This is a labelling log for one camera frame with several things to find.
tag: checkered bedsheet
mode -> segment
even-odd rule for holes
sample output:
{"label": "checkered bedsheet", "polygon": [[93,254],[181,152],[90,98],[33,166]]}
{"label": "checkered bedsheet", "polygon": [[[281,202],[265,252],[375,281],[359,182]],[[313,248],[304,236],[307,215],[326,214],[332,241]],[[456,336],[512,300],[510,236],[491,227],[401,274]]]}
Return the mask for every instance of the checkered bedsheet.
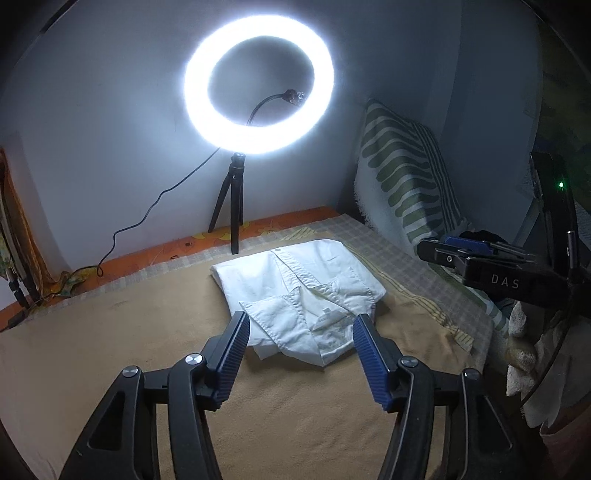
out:
{"label": "checkered bedsheet", "polygon": [[[371,263],[410,292],[426,297],[434,301],[445,313],[449,320],[462,332],[473,338],[471,355],[476,367],[482,370],[491,342],[493,325],[491,318],[469,301],[461,292],[448,285],[418,258],[412,258],[399,250],[362,223],[353,220],[348,215],[321,220],[304,225],[316,232],[328,232],[334,239],[342,241],[350,246],[358,254]],[[280,232],[270,232],[266,235],[248,238],[241,241],[241,249],[263,245],[280,240],[297,232],[300,227],[295,227]],[[155,277],[178,268],[190,267],[201,262],[215,260],[229,253],[229,245],[213,247],[203,252],[180,257],[169,262],[152,265],[127,277],[119,278],[111,283],[103,285],[95,290],[85,292],[79,296],[66,299],[59,304],[41,310],[30,316],[26,322],[44,316],[53,309],[67,307],[73,303],[83,301],[86,298],[96,297],[109,291],[122,290],[128,285],[140,282],[147,278]]]}

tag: blue gripper pad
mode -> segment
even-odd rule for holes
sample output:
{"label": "blue gripper pad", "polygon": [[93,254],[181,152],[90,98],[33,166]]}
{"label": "blue gripper pad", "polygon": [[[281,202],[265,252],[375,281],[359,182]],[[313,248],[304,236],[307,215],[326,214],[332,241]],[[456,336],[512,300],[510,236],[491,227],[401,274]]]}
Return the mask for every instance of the blue gripper pad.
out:
{"label": "blue gripper pad", "polygon": [[368,380],[374,400],[385,411],[390,410],[394,399],[388,385],[389,369],[359,316],[353,323],[353,344],[359,354],[365,378]]}
{"label": "blue gripper pad", "polygon": [[218,407],[230,397],[250,334],[250,318],[245,315],[245,319],[228,342],[228,347],[216,368],[217,387],[213,399],[217,402]]}
{"label": "blue gripper pad", "polygon": [[480,255],[494,254],[494,250],[488,244],[485,242],[479,242],[478,240],[470,240],[458,236],[448,236],[443,243],[450,245],[451,247],[461,248]]}

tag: tripod leg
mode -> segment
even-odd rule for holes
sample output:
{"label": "tripod leg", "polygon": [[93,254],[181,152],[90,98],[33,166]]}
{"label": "tripod leg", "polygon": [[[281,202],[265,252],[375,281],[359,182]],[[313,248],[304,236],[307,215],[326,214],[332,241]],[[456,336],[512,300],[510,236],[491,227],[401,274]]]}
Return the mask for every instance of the tripod leg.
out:
{"label": "tripod leg", "polygon": [[242,177],[234,177],[232,179],[232,190],[230,191],[230,241],[232,243],[232,255],[238,253],[241,180]]}
{"label": "tripod leg", "polygon": [[244,210],[244,178],[240,177],[240,225],[243,224],[242,211]]}
{"label": "tripod leg", "polygon": [[213,229],[216,227],[217,217],[220,215],[220,210],[222,210],[223,201],[226,199],[226,194],[228,193],[228,188],[230,188],[231,182],[232,175],[228,173],[226,178],[223,179],[220,195],[218,195],[216,206],[213,209],[212,221],[209,223],[209,229],[207,229],[208,233],[212,233]]}

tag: orange bedsheet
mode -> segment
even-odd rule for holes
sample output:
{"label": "orange bedsheet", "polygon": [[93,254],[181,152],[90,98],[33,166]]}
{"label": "orange bedsheet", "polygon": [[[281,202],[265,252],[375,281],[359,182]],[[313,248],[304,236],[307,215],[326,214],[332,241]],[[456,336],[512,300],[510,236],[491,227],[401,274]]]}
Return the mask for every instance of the orange bedsheet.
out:
{"label": "orange bedsheet", "polygon": [[[265,235],[269,232],[278,232],[287,228],[303,225],[305,223],[317,222],[338,216],[330,207],[318,207],[301,212],[284,213],[274,217],[255,220],[253,222],[244,222],[240,228],[240,239],[251,238],[253,236]],[[118,278],[131,275],[145,267],[167,262],[178,257],[185,257],[218,245],[230,244],[230,227],[224,227],[214,230],[212,233],[198,233],[197,235],[180,238],[163,245],[147,248],[140,252],[125,255],[124,257],[114,258],[105,262],[102,267],[104,276],[99,278],[92,275],[84,283],[81,283],[74,289],[74,295],[109,283]],[[51,303],[56,303],[60,299],[55,299]],[[8,307],[0,310],[0,330],[4,328],[8,320],[21,310],[18,303],[12,303]]]}

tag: beige blanket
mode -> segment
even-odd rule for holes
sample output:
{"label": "beige blanket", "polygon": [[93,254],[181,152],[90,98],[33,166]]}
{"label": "beige blanket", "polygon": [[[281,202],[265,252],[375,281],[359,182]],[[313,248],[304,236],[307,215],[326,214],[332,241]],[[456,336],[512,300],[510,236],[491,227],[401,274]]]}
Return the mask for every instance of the beige blanket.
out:
{"label": "beige blanket", "polygon": [[[210,265],[150,278],[0,335],[0,418],[40,480],[59,476],[121,368],[170,367],[225,328],[230,313]],[[382,335],[432,369],[458,373],[472,365],[424,307],[384,286],[376,321]],[[172,479],[165,406],[158,413],[160,467]],[[230,399],[208,421],[226,480],[375,479],[394,415],[374,403],[354,351],[322,369],[281,354],[260,361],[247,349]],[[442,438],[436,415],[430,472]]]}

